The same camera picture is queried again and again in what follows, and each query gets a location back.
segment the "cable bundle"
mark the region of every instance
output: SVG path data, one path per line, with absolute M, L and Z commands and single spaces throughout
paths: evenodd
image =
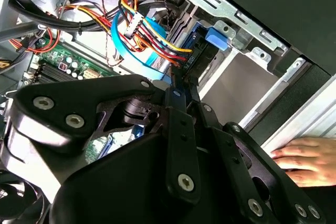
M 9 6 L 17 12 L 27 16 L 31 20 L 38 22 L 48 27 L 47 32 L 50 37 L 49 44 L 45 47 L 34 49 L 31 46 L 27 47 L 26 52 L 33 52 L 36 54 L 45 53 L 53 50 L 59 41 L 60 31 L 78 32 L 81 34 L 83 31 L 105 31 L 108 36 L 111 37 L 111 26 L 116 14 L 120 12 L 120 17 L 117 22 L 122 23 L 124 20 L 127 24 L 130 23 L 133 15 L 139 10 L 140 7 L 148 6 L 149 8 L 166 7 L 170 9 L 179 8 L 174 0 L 155 0 L 154 3 L 144 3 L 145 1 L 152 0 L 120 0 L 119 5 L 111 11 L 107 11 L 104 6 L 101 6 L 95 2 L 87 0 L 71 0 L 71 5 L 65 7 L 64 10 L 69 11 L 77 9 L 87 14 L 92 20 L 88 22 L 69 22 L 58 19 L 52 15 L 42 12 L 31 0 L 10 0 Z M 91 5 L 78 5 L 78 3 L 89 3 Z M 53 40 L 50 29 L 57 29 L 57 38 Z M 176 66 L 180 66 L 182 62 L 186 61 L 187 55 L 191 52 L 189 49 L 178 48 L 165 40 L 151 24 L 144 18 L 142 24 L 137 28 L 136 32 L 131 39 L 127 39 L 124 34 L 118 32 L 122 43 L 132 52 L 143 52 L 147 48 L 151 48 L 157 55 L 168 60 Z M 10 43 L 19 49 L 23 45 L 17 40 L 10 40 Z M 0 60 L 0 70 L 6 69 L 11 66 L 11 62 L 6 60 Z

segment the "finger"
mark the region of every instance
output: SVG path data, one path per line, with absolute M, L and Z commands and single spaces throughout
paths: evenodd
M 317 171 L 314 157 L 282 157 L 274 160 L 281 169 L 303 169 Z
M 300 157 L 318 157 L 319 149 L 316 147 L 293 145 L 271 152 L 272 158 L 300 156 Z
M 296 184 L 310 185 L 316 183 L 316 173 L 311 170 L 296 170 L 294 172 L 286 172 Z
M 320 145 L 320 143 L 318 142 L 318 138 L 303 137 L 290 141 L 286 146 L 293 146 L 293 145 L 317 147 Z

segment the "green circuit board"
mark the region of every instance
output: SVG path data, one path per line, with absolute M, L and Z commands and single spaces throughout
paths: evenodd
M 96 161 L 103 151 L 104 147 L 107 145 L 108 138 L 106 136 L 100 137 L 91 141 L 85 151 L 85 160 L 88 164 Z
M 68 68 L 71 67 L 72 62 L 76 62 L 76 64 L 78 65 L 76 69 L 79 70 L 81 73 L 87 73 L 86 76 L 91 76 L 91 78 L 118 75 L 113 70 L 106 71 L 106 69 L 96 66 L 89 60 L 86 60 L 83 57 L 78 56 L 73 52 L 65 49 L 62 45 L 57 45 L 52 51 L 38 55 L 38 60 L 45 60 L 62 71 L 66 71 Z

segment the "motherboard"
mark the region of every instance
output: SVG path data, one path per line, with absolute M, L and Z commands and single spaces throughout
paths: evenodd
M 62 45 L 57 45 L 50 52 L 33 56 L 28 71 L 24 73 L 23 83 L 24 85 L 53 83 L 116 75 L 118 74 L 113 70 L 106 71 Z

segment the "zip tie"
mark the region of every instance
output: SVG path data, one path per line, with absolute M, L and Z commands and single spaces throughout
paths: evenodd
M 82 22 L 80 21 L 80 22 L 78 22 L 79 23 L 79 25 L 78 25 L 78 35 L 79 36 L 81 36 L 82 35 Z

